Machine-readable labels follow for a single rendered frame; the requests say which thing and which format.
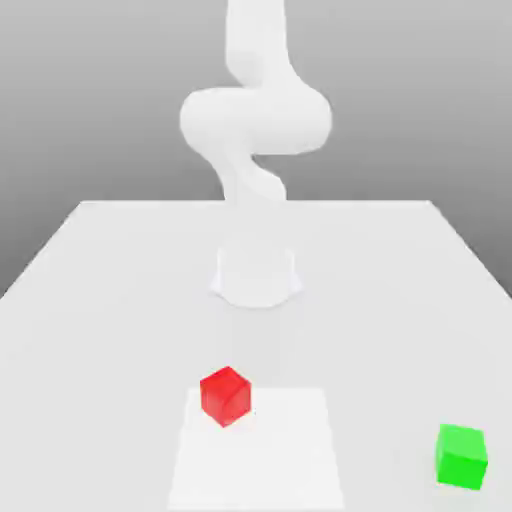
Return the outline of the small red cube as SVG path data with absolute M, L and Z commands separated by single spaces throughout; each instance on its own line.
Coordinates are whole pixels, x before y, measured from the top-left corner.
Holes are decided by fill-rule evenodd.
M 226 428 L 252 409 L 249 380 L 225 366 L 200 381 L 202 410 L 222 428 Z

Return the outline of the small green cube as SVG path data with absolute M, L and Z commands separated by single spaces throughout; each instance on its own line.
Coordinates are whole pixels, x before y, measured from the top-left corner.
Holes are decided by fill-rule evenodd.
M 438 483 L 480 490 L 487 466 L 485 435 L 481 429 L 454 424 L 439 426 L 435 450 Z

